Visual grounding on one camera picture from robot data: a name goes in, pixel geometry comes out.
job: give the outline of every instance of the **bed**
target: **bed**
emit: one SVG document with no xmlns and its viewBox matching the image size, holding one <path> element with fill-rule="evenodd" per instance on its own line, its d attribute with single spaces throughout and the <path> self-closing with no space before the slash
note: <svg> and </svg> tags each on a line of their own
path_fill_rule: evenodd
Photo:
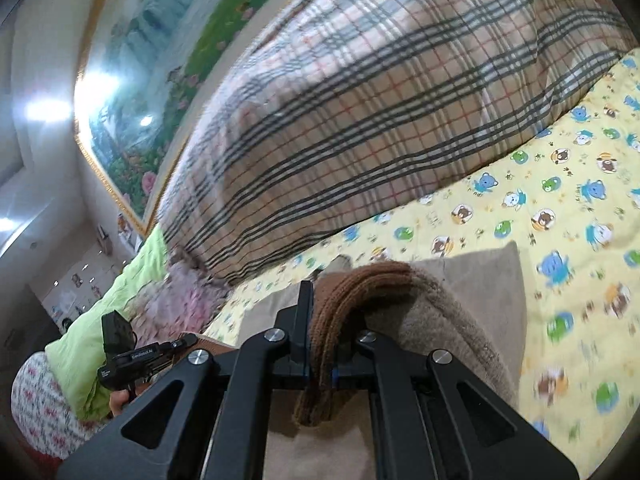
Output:
<svg viewBox="0 0 640 480">
<path fill-rule="evenodd" d="M 501 160 L 236 286 L 205 334 L 233 344 L 253 304 L 338 254 L 363 265 L 515 240 L 528 309 L 519 412 L 588 478 L 640 403 L 639 65 L 640 49 Z"/>
<path fill-rule="evenodd" d="M 167 245 L 234 286 L 206 335 L 233 345 L 255 303 L 338 254 L 515 240 L 519 410 L 592 476 L 637 436 L 637 44 L 611 0 L 293 0 L 203 107 L 159 204 Z"/>
</svg>

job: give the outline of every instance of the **floral fabric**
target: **floral fabric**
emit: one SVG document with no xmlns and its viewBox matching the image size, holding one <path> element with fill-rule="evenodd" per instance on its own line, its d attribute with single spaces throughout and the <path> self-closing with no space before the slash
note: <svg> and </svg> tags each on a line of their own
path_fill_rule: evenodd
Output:
<svg viewBox="0 0 640 480">
<path fill-rule="evenodd" d="M 27 443 L 64 460 L 106 422 L 80 422 L 56 382 L 44 352 L 29 357 L 11 389 L 11 411 Z"/>
</svg>

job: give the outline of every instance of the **plaid fabric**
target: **plaid fabric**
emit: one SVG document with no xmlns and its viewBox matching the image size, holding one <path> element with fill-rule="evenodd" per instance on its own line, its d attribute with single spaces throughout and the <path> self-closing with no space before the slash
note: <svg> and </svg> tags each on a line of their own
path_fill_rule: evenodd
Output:
<svg viewBox="0 0 640 480">
<path fill-rule="evenodd" d="M 610 0 L 295 0 L 204 110 L 165 239 L 241 280 L 515 149 L 635 44 Z"/>
</svg>

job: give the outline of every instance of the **waterfall painting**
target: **waterfall painting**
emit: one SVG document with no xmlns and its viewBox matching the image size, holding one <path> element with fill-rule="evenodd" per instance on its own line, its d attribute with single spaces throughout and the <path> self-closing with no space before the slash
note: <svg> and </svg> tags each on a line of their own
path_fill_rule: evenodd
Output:
<svg viewBox="0 0 640 480">
<path fill-rule="evenodd" d="M 179 156 L 176 132 L 267 0 L 96 0 L 76 83 L 76 140 L 142 235 Z"/>
</svg>

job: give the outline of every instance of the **hand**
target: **hand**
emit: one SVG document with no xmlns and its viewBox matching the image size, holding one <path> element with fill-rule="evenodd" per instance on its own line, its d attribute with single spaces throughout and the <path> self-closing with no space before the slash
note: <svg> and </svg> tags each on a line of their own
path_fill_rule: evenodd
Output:
<svg viewBox="0 0 640 480">
<path fill-rule="evenodd" d="M 143 383 L 140 386 L 136 386 L 136 395 L 143 393 L 151 383 Z M 124 410 L 125 404 L 129 402 L 129 392 L 127 390 L 118 390 L 117 392 L 111 392 L 109 396 L 109 409 L 113 416 L 118 416 Z"/>
</svg>

